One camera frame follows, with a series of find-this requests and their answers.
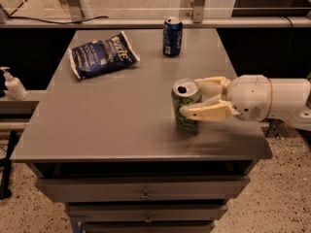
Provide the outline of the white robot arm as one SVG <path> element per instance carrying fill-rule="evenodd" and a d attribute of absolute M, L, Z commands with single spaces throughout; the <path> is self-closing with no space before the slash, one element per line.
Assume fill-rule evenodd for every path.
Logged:
<path fill-rule="evenodd" d="M 243 75 L 197 79 L 206 100 L 182 106 L 181 114 L 193 120 L 222 121 L 236 117 L 243 121 L 280 119 L 287 125 L 311 130 L 311 83 L 307 79 L 269 79 Z"/>

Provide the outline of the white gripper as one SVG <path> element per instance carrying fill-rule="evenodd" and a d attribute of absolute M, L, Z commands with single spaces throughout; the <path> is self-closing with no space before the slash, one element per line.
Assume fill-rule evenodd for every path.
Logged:
<path fill-rule="evenodd" d="M 235 116 L 243 121 L 261 121 L 269 113 L 271 83 L 263 75 L 243 75 L 232 81 L 226 77 L 209 77 L 195 81 L 205 97 L 222 97 L 226 94 L 229 102 L 219 100 L 215 104 L 204 102 L 182 106 L 180 113 L 188 119 L 223 121 Z"/>

